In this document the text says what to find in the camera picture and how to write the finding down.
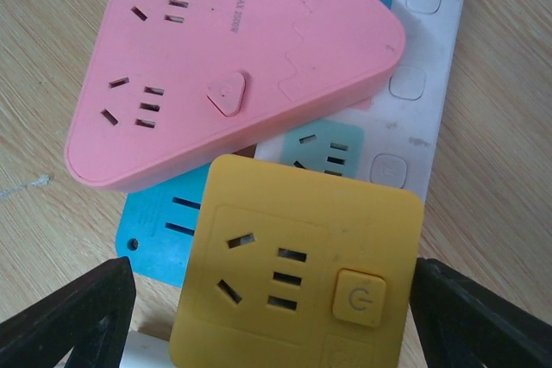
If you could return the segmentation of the blue socket adapter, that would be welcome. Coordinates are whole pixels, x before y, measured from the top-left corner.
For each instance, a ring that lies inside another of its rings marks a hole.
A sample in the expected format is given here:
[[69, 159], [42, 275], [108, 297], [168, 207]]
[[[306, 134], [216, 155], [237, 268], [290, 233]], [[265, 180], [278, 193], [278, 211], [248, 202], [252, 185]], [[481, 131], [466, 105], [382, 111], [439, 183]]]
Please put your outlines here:
[[180, 288], [210, 166], [127, 195], [115, 237], [135, 273]]

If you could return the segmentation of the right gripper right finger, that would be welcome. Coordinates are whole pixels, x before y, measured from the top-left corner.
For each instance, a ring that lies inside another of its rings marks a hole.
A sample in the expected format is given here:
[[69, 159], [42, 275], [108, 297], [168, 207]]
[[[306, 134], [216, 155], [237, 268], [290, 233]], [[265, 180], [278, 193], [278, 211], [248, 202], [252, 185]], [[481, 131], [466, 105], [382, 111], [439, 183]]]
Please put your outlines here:
[[411, 312], [428, 367], [550, 367], [551, 326], [437, 259], [417, 259]]

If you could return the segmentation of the pink triangular socket adapter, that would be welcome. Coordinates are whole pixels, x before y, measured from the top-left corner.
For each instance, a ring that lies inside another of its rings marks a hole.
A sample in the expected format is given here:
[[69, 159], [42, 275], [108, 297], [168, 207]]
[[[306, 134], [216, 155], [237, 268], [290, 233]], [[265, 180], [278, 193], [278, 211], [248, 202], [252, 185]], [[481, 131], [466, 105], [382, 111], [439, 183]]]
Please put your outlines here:
[[67, 136], [134, 192], [377, 93], [406, 46], [380, 0], [109, 0]]

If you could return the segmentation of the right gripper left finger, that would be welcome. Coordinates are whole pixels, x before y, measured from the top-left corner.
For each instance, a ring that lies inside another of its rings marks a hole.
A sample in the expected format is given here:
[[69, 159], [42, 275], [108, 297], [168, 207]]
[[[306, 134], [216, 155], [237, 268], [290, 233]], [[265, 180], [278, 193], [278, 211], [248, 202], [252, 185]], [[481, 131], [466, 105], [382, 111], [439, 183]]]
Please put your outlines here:
[[1, 323], [1, 366], [119, 366], [135, 298], [129, 259], [105, 261]]

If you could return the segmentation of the yellow cube socket adapter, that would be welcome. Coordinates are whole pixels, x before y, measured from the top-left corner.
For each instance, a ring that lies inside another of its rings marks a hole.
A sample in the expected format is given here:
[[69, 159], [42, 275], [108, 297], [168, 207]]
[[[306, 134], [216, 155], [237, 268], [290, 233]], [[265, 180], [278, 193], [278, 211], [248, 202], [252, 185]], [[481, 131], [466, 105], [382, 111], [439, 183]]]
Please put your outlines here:
[[408, 190], [236, 155], [210, 166], [177, 367], [395, 367], [423, 223]]

